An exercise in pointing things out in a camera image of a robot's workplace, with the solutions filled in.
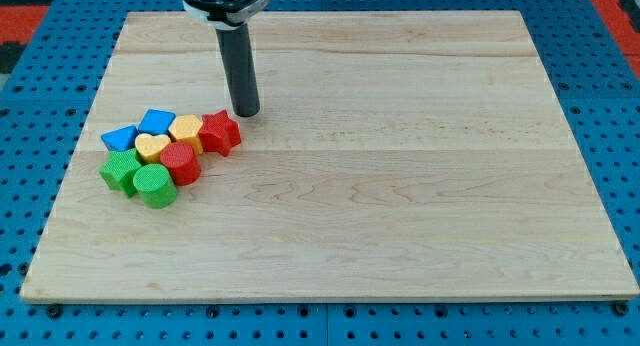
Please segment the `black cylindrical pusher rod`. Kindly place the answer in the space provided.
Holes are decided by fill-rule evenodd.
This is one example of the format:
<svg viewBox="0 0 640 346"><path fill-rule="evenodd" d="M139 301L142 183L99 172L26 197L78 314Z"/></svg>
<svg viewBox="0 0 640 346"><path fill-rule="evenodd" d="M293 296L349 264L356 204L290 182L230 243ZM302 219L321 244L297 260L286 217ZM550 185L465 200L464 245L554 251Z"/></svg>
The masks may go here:
<svg viewBox="0 0 640 346"><path fill-rule="evenodd" d="M239 117L257 115L260 100L248 25L217 30L216 36L234 113Z"/></svg>

